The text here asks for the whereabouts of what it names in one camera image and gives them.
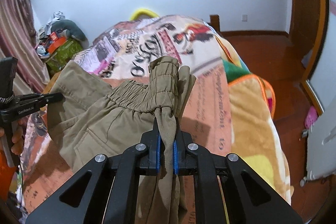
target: wooden door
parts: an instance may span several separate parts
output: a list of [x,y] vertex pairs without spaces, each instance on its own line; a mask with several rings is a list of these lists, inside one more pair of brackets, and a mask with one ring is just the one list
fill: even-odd
[[321,13],[326,0],[293,0],[290,40],[299,58],[307,54],[314,46],[321,29]]

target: white door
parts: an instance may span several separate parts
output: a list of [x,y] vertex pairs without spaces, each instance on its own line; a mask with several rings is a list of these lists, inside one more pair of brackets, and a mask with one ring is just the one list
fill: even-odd
[[308,131],[307,180],[336,171],[336,96]]

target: metal screw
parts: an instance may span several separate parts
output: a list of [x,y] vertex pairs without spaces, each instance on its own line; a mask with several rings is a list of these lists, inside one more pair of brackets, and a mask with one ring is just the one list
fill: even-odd
[[237,161],[239,158],[236,154],[232,153],[227,157],[230,161]]
[[190,150],[197,150],[198,149],[198,145],[195,144],[195,143],[190,143],[190,144],[188,144],[188,148]]
[[145,150],[145,149],[146,149],[146,145],[143,144],[143,143],[138,143],[138,144],[135,146],[135,149],[138,150],[138,151]]
[[105,157],[105,155],[103,155],[103,154],[99,154],[99,155],[95,156],[95,158],[94,158],[94,160],[95,160],[96,162],[102,162],[102,161],[104,161],[105,159],[106,159],[106,157]]

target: bed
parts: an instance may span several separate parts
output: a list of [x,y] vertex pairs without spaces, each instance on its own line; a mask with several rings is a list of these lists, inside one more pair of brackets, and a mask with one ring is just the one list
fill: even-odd
[[[120,22],[73,60],[111,86],[124,79],[148,82],[148,63],[162,55],[188,65],[197,81],[180,121],[181,129],[212,153],[237,153],[290,204],[288,163],[272,121],[276,106],[273,89],[251,73],[221,37],[218,15],[210,19],[206,23],[170,15]],[[51,79],[45,93],[58,76]],[[72,175],[48,135],[46,113],[47,107],[29,117],[21,157],[29,213]],[[191,195],[184,222],[194,223],[192,178],[185,177],[184,184]]]

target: pile of items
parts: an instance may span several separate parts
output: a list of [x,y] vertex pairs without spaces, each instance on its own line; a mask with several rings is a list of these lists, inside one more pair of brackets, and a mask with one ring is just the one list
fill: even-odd
[[36,37],[35,50],[47,64],[50,76],[62,70],[74,54],[88,43],[85,34],[62,12],[56,12]]

